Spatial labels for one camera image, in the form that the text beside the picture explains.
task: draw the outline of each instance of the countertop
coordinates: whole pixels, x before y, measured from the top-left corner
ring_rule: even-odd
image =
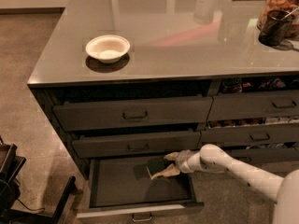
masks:
[[[29,87],[151,79],[298,74],[299,43],[258,41],[264,1],[70,0],[29,78]],[[99,35],[129,40],[112,65],[91,60]]]

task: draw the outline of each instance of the jar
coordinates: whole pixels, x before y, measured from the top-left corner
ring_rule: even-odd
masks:
[[[257,23],[258,28],[262,29],[270,10],[278,9],[292,12],[297,7],[299,7],[299,0],[265,0],[265,7]],[[296,20],[292,23],[285,37],[293,38],[299,36],[299,12],[296,11],[293,15],[296,17]]]

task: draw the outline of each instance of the black chair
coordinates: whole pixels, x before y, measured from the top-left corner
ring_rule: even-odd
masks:
[[[77,190],[76,178],[71,176],[68,179],[52,217],[13,210],[12,205],[21,195],[16,176],[26,162],[24,157],[16,156],[16,149],[15,145],[5,145],[0,137],[0,223],[58,223],[69,195]]]

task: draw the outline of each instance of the concrete floor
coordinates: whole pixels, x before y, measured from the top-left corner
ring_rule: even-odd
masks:
[[[59,18],[59,14],[0,16],[0,135],[6,143],[16,144],[18,155],[27,159],[18,176],[20,199],[33,209],[44,207],[50,215],[69,176],[77,178],[79,190],[84,191],[87,187],[26,86]],[[263,164],[261,167],[285,175],[298,169],[299,162]],[[271,223],[273,204],[227,174],[196,173],[192,180],[196,196],[205,202],[205,208],[194,215],[159,217],[150,223]],[[81,191],[69,198],[61,223],[80,223],[75,218],[82,208],[80,197]],[[25,210],[18,202],[13,208]]]

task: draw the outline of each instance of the glass jar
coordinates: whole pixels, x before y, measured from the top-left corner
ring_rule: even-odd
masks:
[[[258,28],[262,29],[267,19],[267,14],[270,10],[278,9],[292,12],[297,7],[299,7],[299,0],[265,0],[265,7],[257,23]],[[299,12],[296,11],[293,13],[293,15],[297,19],[292,23],[292,26],[290,27],[285,37],[293,38],[299,36]]]

